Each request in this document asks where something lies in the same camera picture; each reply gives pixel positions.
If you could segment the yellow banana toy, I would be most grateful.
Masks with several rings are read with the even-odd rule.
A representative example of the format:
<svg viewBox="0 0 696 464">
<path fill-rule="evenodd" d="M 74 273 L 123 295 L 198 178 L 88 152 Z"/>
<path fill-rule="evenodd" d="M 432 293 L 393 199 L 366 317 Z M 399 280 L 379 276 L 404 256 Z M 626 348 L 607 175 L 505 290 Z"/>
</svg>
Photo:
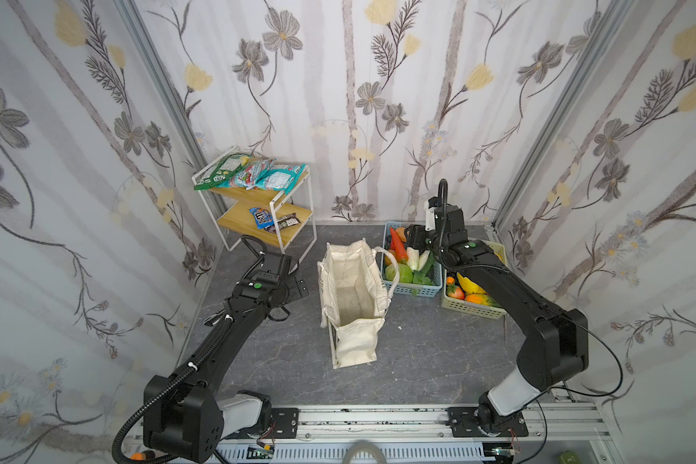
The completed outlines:
<svg viewBox="0 0 696 464">
<path fill-rule="evenodd" d="M 487 292 L 479 286 L 479 284 L 476 284 L 475 282 L 471 281 L 469 278 L 466 278 L 465 276 L 462 276 L 462 274 L 457 273 L 456 274 L 456 280 L 458 285 L 462 288 L 462 290 L 466 294 L 477 294 L 477 295 L 486 295 Z"/>
</svg>

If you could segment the cream canvas grocery bag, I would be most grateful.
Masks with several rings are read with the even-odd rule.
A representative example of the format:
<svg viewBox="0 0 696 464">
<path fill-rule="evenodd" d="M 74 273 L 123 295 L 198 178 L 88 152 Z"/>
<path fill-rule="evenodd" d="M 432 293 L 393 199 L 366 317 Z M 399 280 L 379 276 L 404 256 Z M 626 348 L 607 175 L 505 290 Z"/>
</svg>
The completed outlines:
<svg viewBox="0 0 696 464">
<path fill-rule="evenodd" d="M 329 331 L 333 368 L 375 362 L 378 334 L 399 284 L 399 263 L 361 239 L 328 244 L 317 269 L 321 326 Z"/>
</svg>

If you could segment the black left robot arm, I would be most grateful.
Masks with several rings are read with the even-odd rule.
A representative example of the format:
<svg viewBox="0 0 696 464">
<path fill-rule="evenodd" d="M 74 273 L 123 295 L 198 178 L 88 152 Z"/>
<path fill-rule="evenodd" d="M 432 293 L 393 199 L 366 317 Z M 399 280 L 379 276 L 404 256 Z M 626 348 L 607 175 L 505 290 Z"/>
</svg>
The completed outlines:
<svg viewBox="0 0 696 464">
<path fill-rule="evenodd" d="M 210 333 L 179 367 L 167 376 L 154 376 L 146 385 L 143 404 L 121 426 L 111 445 L 117 463 L 129 463 L 123 444 L 137 423 L 145 447 L 158 452 L 156 463 L 186 459 L 204 463 L 218 454 L 222 440 L 242 430 L 259 433 L 270 428 L 272 403 L 265 394 L 241 391 L 218 402 L 220 384 L 252 333 L 273 320 L 273 309 L 286 309 L 307 295 L 294 275 L 291 256 L 269 251 L 251 235 L 242 238 L 255 261 L 236 282 L 222 309 L 206 320 Z"/>
</svg>

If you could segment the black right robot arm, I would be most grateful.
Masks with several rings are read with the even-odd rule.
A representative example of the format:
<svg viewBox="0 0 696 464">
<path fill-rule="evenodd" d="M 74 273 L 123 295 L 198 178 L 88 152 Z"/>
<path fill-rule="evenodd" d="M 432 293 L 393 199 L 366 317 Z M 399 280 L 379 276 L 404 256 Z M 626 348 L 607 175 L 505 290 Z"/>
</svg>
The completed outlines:
<svg viewBox="0 0 696 464">
<path fill-rule="evenodd" d="M 468 236 L 463 211 L 448 202 L 449 186 L 439 183 L 427 202 L 425 225 L 410 226 L 407 243 L 427 251 L 446 273 L 481 286 L 508 313 L 525 339 L 513 371 L 485 392 L 475 407 L 452 407 L 449 424 L 456 438 L 515 434 L 528 430 L 524 409 L 551 389 L 589 367 L 594 333 L 578 309 L 564 310 L 516 276 L 481 240 Z"/>
</svg>

